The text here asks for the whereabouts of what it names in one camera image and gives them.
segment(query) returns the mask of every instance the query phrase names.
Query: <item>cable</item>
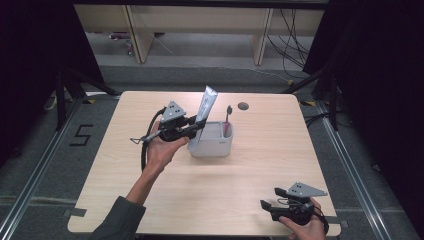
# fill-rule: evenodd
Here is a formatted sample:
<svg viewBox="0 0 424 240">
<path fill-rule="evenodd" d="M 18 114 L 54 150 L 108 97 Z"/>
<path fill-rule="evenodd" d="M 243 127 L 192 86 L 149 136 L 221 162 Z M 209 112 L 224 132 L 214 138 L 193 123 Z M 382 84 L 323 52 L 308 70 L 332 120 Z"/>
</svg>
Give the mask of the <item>cable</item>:
<svg viewBox="0 0 424 240">
<path fill-rule="evenodd" d="M 345 112 L 344 112 L 344 111 L 336 111 L 336 114 L 337 114 L 337 113 L 345 113 Z M 304 117 L 304 118 L 310 118 L 310 119 L 308 119 L 308 120 L 306 120 L 306 121 L 305 121 L 305 123 L 306 123 L 306 127 L 307 127 L 307 128 L 309 128 L 309 126 L 311 126 L 311 124 L 312 124 L 313 122 L 315 122 L 316 120 L 318 120 L 318 119 L 320 119 L 320 118 L 326 117 L 326 116 L 328 116 L 328 115 L 330 115 L 330 113 L 329 113 L 329 112 L 321 113 L 321 114 L 318 114 L 318 115 L 315 115 L 315 116 L 307 116 L 307 117 Z"/>
</svg>

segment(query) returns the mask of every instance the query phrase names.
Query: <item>aluminum rail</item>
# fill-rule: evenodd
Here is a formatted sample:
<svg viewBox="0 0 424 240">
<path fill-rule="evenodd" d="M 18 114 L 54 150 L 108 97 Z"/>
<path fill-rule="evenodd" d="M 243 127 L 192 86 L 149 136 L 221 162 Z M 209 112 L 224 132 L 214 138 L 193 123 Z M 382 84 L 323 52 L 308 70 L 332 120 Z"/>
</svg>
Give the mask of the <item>aluminum rail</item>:
<svg viewBox="0 0 424 240">
<path fill-rule="evenodd" d="M 318 111 L 320 113 L 327 112 L 323 102 L 318 101 L 317 106 Z M 381 240 L 392 239 L 392 236 L 390 235 L 390 232 L 388 231 L 387 226 L 384 223 L 383 217 L 379 213 L 377 206 L 372 200 L 368 190 L 365 187 L 364 182 L 362 181 L 358 171 L 356 170 L 355 164 L 350 158 L 350 155 L 346 150 L 346 147 L 344 146 L 339 133 L 337 131 L 334 131 L 330 121 L 327 118 L 324 118 L 323 121 L 327 133 L 330 136 L 330 139 L 334 145 L 334 148 L 337 151 L 337 154 L 339 155 L 340 161 L 343 164 L 343 167 L 349 177 L 350 183 L 352 184 L 353 190 L 355 191 L 356 196 L 358 197 L 358 200 L 362 206 L 362 209 L 364 210 L 366 217 L 368 218 L 368 221 L 371 225 L 372 230 L 374 231 L 376 238 Z"/>
<path fill-rule="evenodd" d="M 16 227 L 18 226 L 20 220 L 22 219 L 22 216 L 25 213 L 25 210 L 31 202 L 32 196 L 40 185 L 41 180 L 43 179 L 57 149 L 59 148 L 68 130 L 69 123 L 71 122 L 73 116 L 75 115 L 81 104 L 82 99 L 76 99 L 72 102 L 68 110 L 68 118 L 66 119 L 62 128 L 54 133 L 40 161 L 32 172 L 31 177 L 28 179 L 22 192 L 19 194 L 18 198 L 14 202 L 12 209 L 9 211 L 6 218 L 3 219 L 3 221 L 1 222 L 1 239 L 8 240 L 12 237 Z"/>
</svg>

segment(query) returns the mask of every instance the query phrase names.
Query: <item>black tape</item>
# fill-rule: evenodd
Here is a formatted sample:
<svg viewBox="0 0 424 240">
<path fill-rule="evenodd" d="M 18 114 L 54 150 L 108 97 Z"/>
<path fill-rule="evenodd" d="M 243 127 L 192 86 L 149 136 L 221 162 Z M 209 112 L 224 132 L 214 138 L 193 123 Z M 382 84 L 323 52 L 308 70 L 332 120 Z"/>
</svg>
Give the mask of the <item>black tape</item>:
<svg viewBox="0 0 424 240">
<path fill-rule="evenodd" d="M 70 216 L 84 217 L 86 212 L 87 212 L 87 209 L 81 209 L 81 208 L 66 209 L 65 212 L 63 213 L 63 216 L 64 217 L 70 217 Z"/>
</svg>

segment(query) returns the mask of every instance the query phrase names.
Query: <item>black cable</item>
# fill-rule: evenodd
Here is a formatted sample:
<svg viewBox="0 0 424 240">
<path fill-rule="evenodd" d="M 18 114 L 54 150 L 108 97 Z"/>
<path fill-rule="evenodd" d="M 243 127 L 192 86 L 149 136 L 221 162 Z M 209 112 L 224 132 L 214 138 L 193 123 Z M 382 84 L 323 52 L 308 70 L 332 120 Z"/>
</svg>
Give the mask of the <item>black cable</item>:
<svg viewBox="0 0 424 240">
<path fill-rule="evenodd" d="M 289 26 L 289 24 L 288 24 L 288 22 L 287 22 L 287 20 L 286 20 L 286 18 L 285 18 L 285 16 L 284 16 L 284 14 L 283 14 L 283 11 L 282 11 L 282 9 L 280 9 L 280 13 L 281 13 L 281 16 L 283 17 L 283 20 L 284 20 L 284 22 L 285 22 L 285 24 L 286 24 L 286 26 L 287 26 L 287 29 L 288 29 L 288 31 L 289 31 L 289 38 L 288 38 L 288 40 L 287 40 L 287 43 L 286 42 L 284 42 L 284 43 L 286 43 L 286 47 L 285 47 L 285 49 L 284 49 L 284 55 L 285 56 L 288 56 L 288 54 L 287 54 L 287 48 L 288 48 L 288 46 L 290 46 L 290 39 L 291 38 L 293 38 L 293 40 L 295 41 L 295 43 L 296 43 L 296 45 L 297 45 L 297 39 L 295 39 L 295 37 L 293 36 L 293 31 L 292 31 L 292 28 L 290 28 L 290 26 Z M 297 60 L 295 60 L 297 63 L 299 63 L 300 65 L 300 67 L 301 68 L 303 68 L 304 67 L 304 63 L 300 63 L 300 62 L 298 62 Z M 297 76 L 294 76 L 294 75 L 291 75 L 291 74 L 289 74 L 288 72 L 287 72 L 287 70 L 286 70 L 286 66 L 285 66 L 285 58 L 283 58 L 283 69 L 284 69 L 284 72 L 286 72 L 286 74 L 287 75 L 289 75 L 290 77 L 293 77 L 293 78 L 301 78 L 301 77 L 297 77 Z"/>
<path fill-rule="evenodd" d="M 337 114 L 337 113 L 345 113 L 345 112 L 344 112 L 344 111 L 336 111 L 336 114 Z M 320 119 L 320 118 L 326 117 L 326 116 L 328 116 L 328 115 L 330 115 L 330 113 L 329 113 L 329 112 L 321 113 L 321 114 L 318 114 L 318 115 L 315 115 L 315 116 L 307 116 L 307 117 L 304 117 L 304 118 L 310 118 L 310 119 L 308 119 L 308 120 L 305 120 L 306 127 L 307 127 L 307 128 L 309 128 L 309 126 L 311 126 L 311 124 L 312 124 L 313 122 L 315 122 L 316 120 L 318 120 L 318 119 Z"/>
<path fill-rule="evenodd" d="M 292 45 L 290 45 L 290 44 L 288 44 L 286 41 L 284 41 L 284 39 L 282 39 L 280 35 L 278 35 L 278 38 L 280 38 L 280 40 L 284 43 L 284 45 L 288 45 L 288 46 L 289 46 L 289 48 L 291 48 L 291 49 L 293 49 L 293 50 L 298 50 L 298 48 L 297 48 L 297 47 L 293 47 Z M 304 51 L 304 50 L 300 50 L 300 51 L 302 51 L 302 53 L 304 53 L 304 54 L 309 54 L 309 52 L 308 52 L 308 51 Z"/>
<path fill-rule="evenodd" d="M 159 110 L 159 111 L 155 114 L 155 116 L 152 118 L 152 121 L 150 122 L 149 128 L 147 129 L 147 133 L 146 133 L 146 135 L 145 135 L 143 138 L 145 138 L 145 137 L 148 137 L 148 136 L 149 136 L 150 132 L 152 131 L 153 124 L 154 124 L 154 123 L 155 123 L 155 121 L 156 121 L 156 118 L 157 118 L 159 115 L 162 115 L 162 114 L 165 112 L 165 110 L 166 110 L 166 107 L 164 107 L 163 109 Z M 148 141 L 143 141 L 143 147 L 141 148 L 141 171 L 143 171 L 143 170 L 144 170 L 144 168 L 146 167 L 146 164 L 147 164 L 147 161 L 146 161 L 146 153 L 147 153 L 147 147 L 148 147 L 148 146 L 149 146 L 149 142 L 148 142 Z"/>
<path fill-rule="evenodd" d="M 291 29 L 291 33 L 292 33 L 293 40 L 296 43 L 297 52 L 299 54 L 299 57 L 302 60 L 302 63 L 305 64 L 306 58 L 305 58 L 305 56 L 303 56 L 303 53 L 300 49 L 301 44 L 297 41 L 295 21 L 296 21 L 296 9 L 292 9 L 292 29 Z"/>
<path fill-rule="evenodd" d="M 314 214 L 315 216 L 317 216 L 317 217 L 319 218 L 319 220 L 322 222 L 322 224 L 324 225 L 324 232 L 325 232 L 325 235 L 327 235 L 328 230 L 330 229 L 330 225 L 328 224 L 328 221 L 327 221 L 327 219 L 325 218 L 325 215 L 324 215 L 324 213 L 321 211 L 321 209 L 319 209 L 319 208 L 317 208 L 317 207 L 315 207 L 315 206 L 314 206 L 314 209 L 317 209 L 317 210 L 320 212 L 320 214 L 318 214 L 318 213 L 316 213 L 315 211 L 311 211 L 311 212 L 312 212 L 312 214 Z"/>
<path fill-rule="evenodd" d="M 281 54 L 283 57 L 288 58 L 290 61 L 292 61 L 294 64 L 298 65 L 299 67 L 303 67 L 303 64 L 302 64 L 301 62 L 297 61 L 294 57 L 292 57 L 292 56 L 288 55 L 287 53 L 285 53 L 283 50 L 281 50 L 281 49 L 280 49 L 280 47 L 278 47 L 278 46 L 277 46 L 277 44 L 275 44 L 275 43 L 271 40 L 271 38 L 270 38 L 269 36 L 267 36 L 267 37 L 268 37 L 268 40 L 269 40 L 269 42 L 271 43 L 271 45 L 274 47 L 274 49 L 275 49 L 275 50 L 276 50 L 279 54 Z"/>
<path fill-rule="evenodd" d="M 289 24 L 288 24 L 288 22 L 287 22 L 286 18 L 284 17 L 284 14 L 283 14 L 282 9 L 280 9 L 280 13 L 281 13 L 281 16 L 282 16 L 282 17 L 283 17 L 283 19 L 284 19 L 284 22 L 285 22 L 285 24 L 286 24 L 286 26 L 287 26 L 287 29 L 289 30 L 290 35 L 293 37 L 293 40 L 295 41 L 296 45 L 297 45 L 298 47 L 300 47 L 300 48 L 303 48 L 303 50 L 304 50 L 304 51 L 306 51 L 307 53 L 309 53 L 308 49 L 306 49 L 305 47 L 303 47 L 303 46 L 302 46 L 302 44 L 300 44 L 300 43 L 297 41 L 297 35 L 296 35 L 296 32 L 295 32 L 295 33 L 294 33 L 294 35 L 293 35 L 293 29 L 290 29 Z M 294 20 L 295 20 L 295 18 L 296 18 L 296 9 L 292 9 L 292 18 L 293 18 L 292 25 L 295 27 L 295 22 L 294 22 Z"/>
</svg>

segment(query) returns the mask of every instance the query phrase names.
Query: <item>floor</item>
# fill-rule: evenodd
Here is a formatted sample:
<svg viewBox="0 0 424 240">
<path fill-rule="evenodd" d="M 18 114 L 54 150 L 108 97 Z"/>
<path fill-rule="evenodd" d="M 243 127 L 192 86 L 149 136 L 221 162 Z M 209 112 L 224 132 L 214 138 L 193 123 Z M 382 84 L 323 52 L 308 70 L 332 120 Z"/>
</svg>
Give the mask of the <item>floor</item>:
<svg viewBox="0 0 424 240">
<path fill-rule="evenodd" d="M 115 81 L 123 76 L 117 75 L 116 71 L 125 71 L 125 74 L 128 75 L 133 72 L 136 75 L 138 71 L 143 70 L 175 73 L 176 71 L 200 69 L 199 71 L 203 72 L 210 71 L 211 74 L 219 70 L 226 70 L 248 75 L 259 74 L 261 79 L 270 77 L 287 85 L 289 80 L 298 82 L 306 76 L 300 72 L 301 67 L 282 58 L 269 41 L 262 65 L 255 66 L 249 36 L 159 34 L 156 35 L 147 61 L 143 64 L 138 64 L 134 56 L 128 53 L 130 42 L 127 40 L 111 40 L 109 33 L 87 33 L 87 38 L 92 45 L 102 73 L 108 76 L 105 77 L 105 81 L 112 85 L 118 84 Z M 284 44 L 277 36 L 271 36 L 271 40 L 285 49 Z M 310 48 L 312 41 L 313 38 L 309 37 L 299 38 L 299 42 L 306 49 Z M 287 53 L 297 61 L 302 61 L 297 50 L 287 48 Z M 299 100 L 312 100 L 311 89 L 312 86 L 309 86 L 300 90 L 297 95 Z M 32 197 L 28 209 L 21 216 L 21 222 L 16 229 L 13 229 L 14 234 L 11 239 L 86 238 L 86 236 L 66 231 L 69 219 L 66 211 L 75 205 L 85 181 L 83 177 L 75 177 L 76 173 L 81 176 L 88 174 L 92 161 L 87 159 L 94 158 L 96 147 L 101 142 L 102 134 L 106 131 L 109 121 L 108 117 L 113 114 L 116 103 L 116 99 L 107 99 L 97 100 L 95 105 L 81 105 L 76 112 L 78 117 L 75 119 L 82 120 L 73 120 L 71 123 L 69 132 L 65 134 L 70 137 L 65 136 L 61 140 L 63 149 L 59 148 L 55 152 L 55 160 L 47 166 L 48 170 L 42 176 L 43 180 L 40 185 L 35 186 L 34 197 Z M 325 103 L 318 103 L 315 107 L 308 106 L 306 103 L 301 106 L 306 120 L 309 119 L 308 116 L 315 116 L 325 109 Z M 55 111 L 47 111 L 45 115 L 41 116 L 26 141 L 22 143 L 21 147 L 26 151 L 23 151 L 21 156 L 9 160 L 0 170 L 0 216 L 2 218 L 11 210 L 13 202 L 24 188 L 36 168 L 38 159 L 43 156 L 44 150 L 55 134 L 55 119 Z M 87 145 L 85 151 L 69 150 L 69 147 L 65 149 L 65 146 L 69 146 L 75 141 L 72 138 L 74 131 L 78 126 L 86 123 L 84 121 L 92 121 L 99 126 L 96 130 L 85 129 L 88 131 L 84 132 L 85 134 L 92 135 L 91 145 Z M 334 132 L 329 130 L 328 121 L 325 119 L 318 119 L 308 128 L 324 177 L 332 193 L 336 212 L 342 222 L 342 234 L 338 239 L 384 239 L 377 233 L 378 230 L 373 227 L 371 222 L 375 216 L 370 216 L 369 212 L 364 209 L 365 205 L 359 196 L 361 192 L 358 192 L 355 176 L 352 177 L 351 174 L 348 174 L 352 169 L 352 166 L 349 166 L 351 162 L 359 176 L 359 182 L 362 183 L 362 187 L 365 187 L 365 193 L 368 195 L 366 199 L 371 200 L 371 203 L 368 204 L 374 206 L 378 216 L 383 219 L 383 227 L 387 227 L 390 239 L 419 239 L 382 175 L 370 167 L 372 158 L 366 147 L 362 145 L 361 137 L 346 114 L 338 115 L 338 126 L 339 131 L 335 133 L 336 138 L 331 137 Z M 337 138 L 341 139 L 347 153 L 336 150 L 334 139 Z"/>
</svg>

